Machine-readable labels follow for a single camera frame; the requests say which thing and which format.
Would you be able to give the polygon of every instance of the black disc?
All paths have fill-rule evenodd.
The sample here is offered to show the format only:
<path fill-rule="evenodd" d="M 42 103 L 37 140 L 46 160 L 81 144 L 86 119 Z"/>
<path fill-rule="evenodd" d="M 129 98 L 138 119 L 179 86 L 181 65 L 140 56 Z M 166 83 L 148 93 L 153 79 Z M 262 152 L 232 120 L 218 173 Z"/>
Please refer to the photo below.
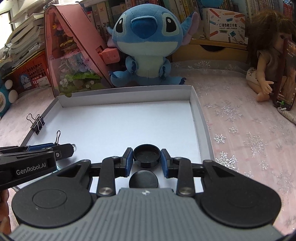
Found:
<path fill-rule="evenodd" d="M 157 176 L 148 170 L 135 172 L 129 180 L 130 188 L 158 188 Z"/>
<path fill-rule="evenodd" d="M 160 161 L 160 150 L 154 145 L 140 145 L 134 149 L 133 159 L 142 168 L 155 167 Z"/>
<path fill-rule="evenodd" d="M 19 190 L 12 200 L 12 210 L 19 223 L 57 228 L 82 218 L 92 203 L 89 191 L 74 178 L 49 176 Z"/>
<path fill-rule="evenodd" d="M 201 206 L 214 220 L 235 228 L 257 228 L 275 221 L 281 199 L 271 188 L 253 180 L 236 183 L 221 178 L 205 190 Z"/>

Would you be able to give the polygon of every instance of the gray ribbed panel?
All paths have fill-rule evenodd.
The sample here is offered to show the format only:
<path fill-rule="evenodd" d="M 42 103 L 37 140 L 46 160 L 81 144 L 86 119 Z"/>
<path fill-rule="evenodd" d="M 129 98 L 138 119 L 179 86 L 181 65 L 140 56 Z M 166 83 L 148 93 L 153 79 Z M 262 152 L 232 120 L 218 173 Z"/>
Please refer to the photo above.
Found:
<path fill-rule="evenodd" d="M 15 241 L 272 241 L 281 234 L 271 225 L 234 229 L 208 218 L 192 198 L 171 189 L 122 188 L 117 196 L 99 198 L 79 221 L 59 229 L 21 225 Z"/>

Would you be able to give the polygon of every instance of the plush toy belly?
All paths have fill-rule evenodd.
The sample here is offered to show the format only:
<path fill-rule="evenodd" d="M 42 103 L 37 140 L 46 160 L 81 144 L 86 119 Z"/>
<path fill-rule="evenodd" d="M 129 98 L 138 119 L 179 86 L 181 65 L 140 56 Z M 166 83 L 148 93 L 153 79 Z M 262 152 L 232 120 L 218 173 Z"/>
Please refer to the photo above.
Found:
<path fill-rule="evenodd" d="M 140 77 L 159 77 L 159 70 L 163 65 L 163 57 L 159 56 L 134 56 L 138 69 L 136 75 Z"/>

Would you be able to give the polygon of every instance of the metal bolt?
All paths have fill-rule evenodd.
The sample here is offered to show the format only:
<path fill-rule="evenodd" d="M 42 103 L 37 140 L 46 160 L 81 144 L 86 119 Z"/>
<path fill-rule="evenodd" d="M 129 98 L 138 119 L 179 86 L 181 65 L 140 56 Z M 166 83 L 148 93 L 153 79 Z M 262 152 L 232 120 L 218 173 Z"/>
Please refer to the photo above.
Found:
<path fill-rule="evenodd" d="M 190 187 L 182 187 L 179 189 L 179 192 L 182 194 L 182 195 L 190 195 L 192 193 L 192 188 Z"/>
<path fill-rule="evenodd" d="M 112 189 L 111 188 L 109 188 L 109 187 L 103 187 L 103 188 L 100 188 L 100 190 L 99 190 L 99 194 L 101 194 L 101 195 L 109 195 L 109 194 L 111 194 L 112 193 Z"/>

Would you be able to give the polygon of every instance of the pocket label printer box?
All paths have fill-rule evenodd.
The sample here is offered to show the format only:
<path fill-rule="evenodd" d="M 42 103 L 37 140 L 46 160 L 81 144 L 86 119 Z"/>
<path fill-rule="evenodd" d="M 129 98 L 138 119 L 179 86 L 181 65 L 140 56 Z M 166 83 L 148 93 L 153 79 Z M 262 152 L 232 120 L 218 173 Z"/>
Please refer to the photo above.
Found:
<path fill-rule="evenodd" d="M 222 9 L 203 9 L 204 32 L 211 41 L 244 44 L 245 15 Z"/>

